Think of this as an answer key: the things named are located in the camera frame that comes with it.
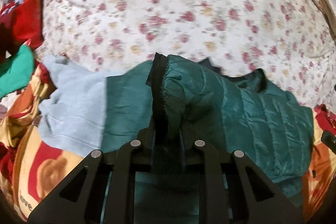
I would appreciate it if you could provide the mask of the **white floral quilt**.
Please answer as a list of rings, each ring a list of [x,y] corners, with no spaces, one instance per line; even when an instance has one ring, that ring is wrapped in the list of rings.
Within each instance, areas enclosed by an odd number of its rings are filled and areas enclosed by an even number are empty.
[[[335,0],[45,0],[43,35],[38,58],[126,71],[155,53],[209,57],[335,109]]]

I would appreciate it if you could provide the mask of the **red garment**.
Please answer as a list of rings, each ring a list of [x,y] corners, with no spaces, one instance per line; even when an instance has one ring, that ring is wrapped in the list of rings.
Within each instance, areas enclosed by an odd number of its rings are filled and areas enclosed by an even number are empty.
[[[14,55],[21,45],[32,50],[43,43],[43,1],[18,0],[1,9],[1,60]]]

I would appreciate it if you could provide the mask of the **orange patterned blanket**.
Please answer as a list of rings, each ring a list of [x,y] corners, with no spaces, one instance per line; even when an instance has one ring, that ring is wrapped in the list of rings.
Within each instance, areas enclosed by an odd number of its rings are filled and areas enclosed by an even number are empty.
[[[38,64],[1,118],[1,201],[23,221],[82,161],[81,156],[50,147],[38,132],[39,104],[54,90],[48,70]]]

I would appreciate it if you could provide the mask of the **bright green garment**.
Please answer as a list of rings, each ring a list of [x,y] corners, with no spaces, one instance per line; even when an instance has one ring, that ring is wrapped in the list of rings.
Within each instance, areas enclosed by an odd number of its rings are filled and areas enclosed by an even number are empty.
[[[33,52],[29,46],[23,44],[15,55],[5,59],[1,64],[1,98],[18,89],[25,88],[33,72]]]

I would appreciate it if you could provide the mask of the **dark green quilted puffer jacket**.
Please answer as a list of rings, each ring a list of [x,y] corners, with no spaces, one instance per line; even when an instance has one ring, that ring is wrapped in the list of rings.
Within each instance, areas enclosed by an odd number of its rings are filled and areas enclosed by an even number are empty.
[[[243,151],[291,201],[302,191],[311,160],[313,114],[293,94],[256,69],[242,77],[221,75],[207,61],[156,54],[106,82],[102,150],[132,140],[150,151],[158,189],[144,223],[168,221],[176,210],[199,205],[200,178],[185,166],[186,140],[203,140],[226,153]]]

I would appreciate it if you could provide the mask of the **light grey sweatshirt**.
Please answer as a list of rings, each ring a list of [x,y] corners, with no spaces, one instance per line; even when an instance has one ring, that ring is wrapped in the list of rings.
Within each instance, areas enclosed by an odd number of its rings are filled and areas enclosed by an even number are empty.
[[[106,82],[122,71],[91,72],[64,56],[47,55],[43,65],[56,87],[39,104],[38,132],[50,147],[85,157],[100,149],[106,117]]]

